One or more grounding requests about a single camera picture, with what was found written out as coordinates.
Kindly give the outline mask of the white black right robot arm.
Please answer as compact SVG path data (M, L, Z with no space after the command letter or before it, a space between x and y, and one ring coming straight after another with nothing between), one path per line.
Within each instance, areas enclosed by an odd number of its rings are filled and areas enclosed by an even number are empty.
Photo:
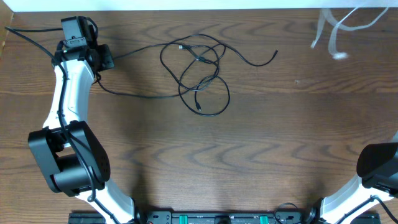
M397 223L397 217L385 204L394 198L397 198L397 135L387 143L367 145L359 155L353 178L334 194L320 198L303 222L349 224L380 204Z

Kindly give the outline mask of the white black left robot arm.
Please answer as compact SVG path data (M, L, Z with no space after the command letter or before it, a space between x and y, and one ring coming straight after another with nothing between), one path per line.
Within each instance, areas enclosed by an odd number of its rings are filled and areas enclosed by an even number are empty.
M89 94L98 72L114 67L89 17L61 20L65 35L52 55L56 76L49 115L31 132L29 148L48 187L90 204L106 223L135 223L134 201L111 179L106 151L86 122Z

